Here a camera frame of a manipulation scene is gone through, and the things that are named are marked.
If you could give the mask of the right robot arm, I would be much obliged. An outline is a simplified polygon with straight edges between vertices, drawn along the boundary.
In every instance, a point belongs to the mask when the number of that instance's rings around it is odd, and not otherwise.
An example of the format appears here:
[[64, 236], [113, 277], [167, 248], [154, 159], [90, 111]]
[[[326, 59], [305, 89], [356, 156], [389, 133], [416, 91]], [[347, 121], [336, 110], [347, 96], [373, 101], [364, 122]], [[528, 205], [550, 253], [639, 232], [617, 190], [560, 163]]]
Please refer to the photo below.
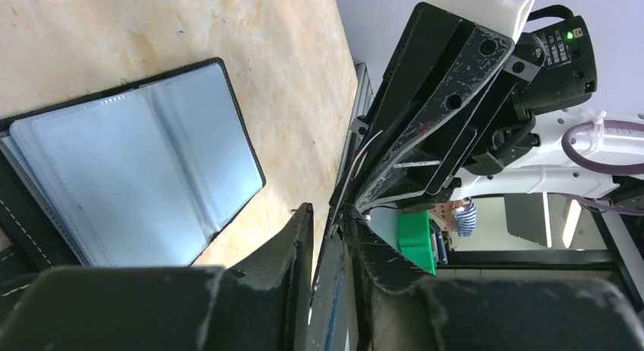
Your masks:
[[331, 203], [404, 210], [498, 195], [558, 194], [600, 215], [643, 215], [641, 122], [580, 109], [597, 90], [592, 41], [563, 5], [512, 39], [427, 2], [413, 9], [371, 111], [358, 165]]

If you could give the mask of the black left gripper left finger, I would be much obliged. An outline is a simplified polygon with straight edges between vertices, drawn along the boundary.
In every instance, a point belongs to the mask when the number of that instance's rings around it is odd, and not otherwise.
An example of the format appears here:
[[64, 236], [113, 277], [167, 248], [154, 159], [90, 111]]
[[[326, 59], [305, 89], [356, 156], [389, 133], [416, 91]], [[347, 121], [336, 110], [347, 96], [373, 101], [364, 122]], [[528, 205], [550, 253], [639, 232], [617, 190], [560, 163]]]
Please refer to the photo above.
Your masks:
[[1, 296], [3, 350], [302, 350], [314, 210], [236, 265], [59, 267]]

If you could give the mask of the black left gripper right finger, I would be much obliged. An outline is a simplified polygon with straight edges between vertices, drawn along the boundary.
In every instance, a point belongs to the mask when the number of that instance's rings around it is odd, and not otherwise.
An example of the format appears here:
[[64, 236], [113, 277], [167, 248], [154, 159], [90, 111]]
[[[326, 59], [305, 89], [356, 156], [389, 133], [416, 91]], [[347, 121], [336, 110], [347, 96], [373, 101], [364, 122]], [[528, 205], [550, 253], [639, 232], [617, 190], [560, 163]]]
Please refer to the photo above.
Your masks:
[[436, 277], [344, 208], [356, 350], [641, 350], [643, 325], [606, 280]]

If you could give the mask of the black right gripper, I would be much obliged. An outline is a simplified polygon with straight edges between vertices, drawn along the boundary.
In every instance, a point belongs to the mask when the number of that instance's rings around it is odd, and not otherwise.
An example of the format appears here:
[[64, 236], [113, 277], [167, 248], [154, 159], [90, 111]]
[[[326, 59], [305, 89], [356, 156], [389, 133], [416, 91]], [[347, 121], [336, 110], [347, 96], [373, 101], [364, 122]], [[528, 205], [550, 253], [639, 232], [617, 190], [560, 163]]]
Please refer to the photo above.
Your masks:
[[502, 172], [536, 123], [512, 95], [525, 90], [544, 62], [545, 45], [534, 33], [522, 33], [515, 45], [419, 2], [368, 111], [356, 177], [342, 175], [330, 206], [352, 201], [364, 210], [427, 197], [458, 162], [477, 176]]

